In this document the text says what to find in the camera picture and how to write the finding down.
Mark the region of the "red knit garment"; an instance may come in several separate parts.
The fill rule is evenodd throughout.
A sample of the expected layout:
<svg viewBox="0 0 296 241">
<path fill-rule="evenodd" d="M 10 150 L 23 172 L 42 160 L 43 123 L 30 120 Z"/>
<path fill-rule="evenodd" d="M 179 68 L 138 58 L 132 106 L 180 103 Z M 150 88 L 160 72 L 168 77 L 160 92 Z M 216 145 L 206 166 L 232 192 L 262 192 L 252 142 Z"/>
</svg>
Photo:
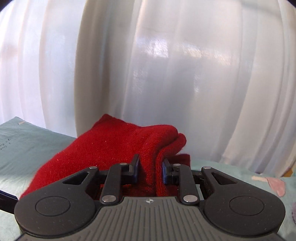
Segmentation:
<svg viewBox="0 0 296 241">
<path fill-rule="evenodd" d="M 94 126 L 37 171 L 25 196 L 90 166 L 100 171 L 129 163 L 139 155 L 138 183 L 123 189 L 126 196 L 175 196 L 175 186 L 163 183 L 162 162 L 190 165 L 190 155 L 180 154 L 186 137 L 171 125 L 137 126 L 105 114 Z"/>
</svg>

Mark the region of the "teal mushroom print bedsheet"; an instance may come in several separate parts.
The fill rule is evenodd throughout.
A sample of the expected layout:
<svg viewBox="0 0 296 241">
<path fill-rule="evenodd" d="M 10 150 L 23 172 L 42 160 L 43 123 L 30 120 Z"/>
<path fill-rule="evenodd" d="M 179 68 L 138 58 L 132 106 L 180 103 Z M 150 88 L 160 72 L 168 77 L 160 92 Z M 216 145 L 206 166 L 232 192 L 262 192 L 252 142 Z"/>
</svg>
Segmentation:
<svg viewBox="0 0 296 241">
<path fill-rule="evenodd" d="M 19 117 L 1 124 L 1 190 L 20 197 L 36 171 L 73 141 L 73 137 L 35 126 Z M 285 192 L 280 199 L 286 215 L 278 233 L 285 240 L 295 240 L 295 176 L 278 179 L 245 168 L 191 159 L 193 170 L 203 166 L 211 166 L 273 194 L 280 193 L 275 185 L 283 187 Z"/>
</svg>

